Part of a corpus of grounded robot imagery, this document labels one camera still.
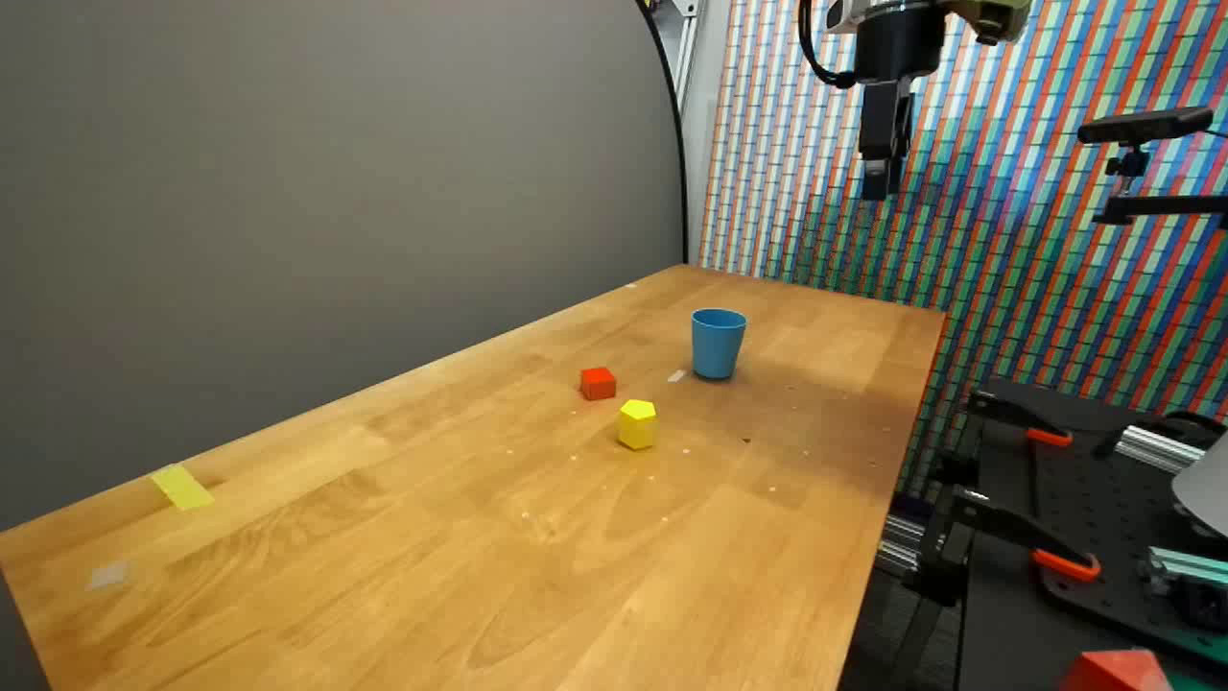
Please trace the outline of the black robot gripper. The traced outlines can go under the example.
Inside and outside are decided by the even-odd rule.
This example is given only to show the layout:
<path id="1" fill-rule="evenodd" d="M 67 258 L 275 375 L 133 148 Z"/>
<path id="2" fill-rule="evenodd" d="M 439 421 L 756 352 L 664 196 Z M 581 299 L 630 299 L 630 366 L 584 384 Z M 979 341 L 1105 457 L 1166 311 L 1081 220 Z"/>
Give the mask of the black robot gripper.
<path id="1" fill-rule="evenodd" d="M 857 77 L 898 79 L 894 88 L 894 155 L 891 155 L 891 88 L 865 84 L 861 109 L 861 157 L 865 157 L 865 201 L 898 196 L 911 133 L 915 133 L 915 79 L 940 66 L 944 10 L 933 0 L 885 0 L 857 24 Z"/>

